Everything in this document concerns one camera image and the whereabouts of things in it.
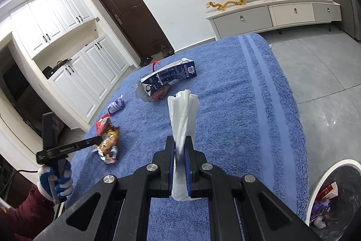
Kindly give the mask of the left blue white gloved hand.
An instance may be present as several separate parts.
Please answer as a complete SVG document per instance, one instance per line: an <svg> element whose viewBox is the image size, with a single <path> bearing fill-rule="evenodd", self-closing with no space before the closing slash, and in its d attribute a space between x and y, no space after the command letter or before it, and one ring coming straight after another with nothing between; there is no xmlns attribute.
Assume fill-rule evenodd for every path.
<svg viewBox="0 0 361 241"><path fill-rule="evenodd" d="M53 201L50 182L54 183L54 190L59 199L67 198L73 192L71 163L68 160L65 161L65 169L60 176L54 174L52 167L42 165L38 170L38 177L37 189L49 201Z"/></svg>

